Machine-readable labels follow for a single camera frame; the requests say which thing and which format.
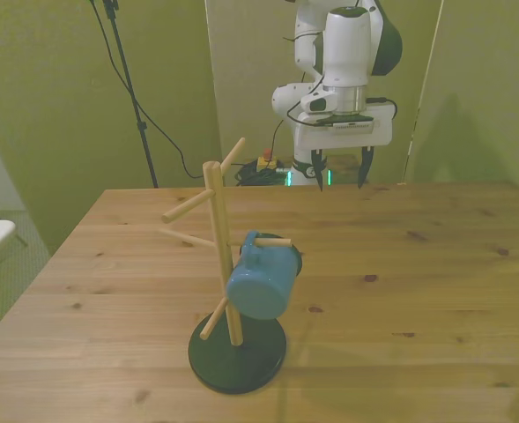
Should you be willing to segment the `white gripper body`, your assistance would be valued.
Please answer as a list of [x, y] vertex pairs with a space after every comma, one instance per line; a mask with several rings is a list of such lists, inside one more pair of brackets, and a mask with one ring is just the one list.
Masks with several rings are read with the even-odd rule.
[[369, 104], [356, 115], [309, 115], [295, 123], [294, 145], [302, 150], [329, 150], [388, 145], [393, 134], [393, 104]]

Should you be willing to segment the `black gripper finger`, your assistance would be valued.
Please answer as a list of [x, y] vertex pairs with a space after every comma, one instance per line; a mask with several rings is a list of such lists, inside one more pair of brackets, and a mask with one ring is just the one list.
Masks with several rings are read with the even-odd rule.
[[323, 150], [311, 151], [311, 164], [314, 169], [315, 179], [320, 191], [323, 191], [323, 171], [327, 165], [327, 159], [323, 155]]
[[358, 172], [357, 185], [360, 189], [367, 180], [368, 173], [370, 171], [374, 158], [374, 147], [365, 146], [361, 149], [361, 163]]

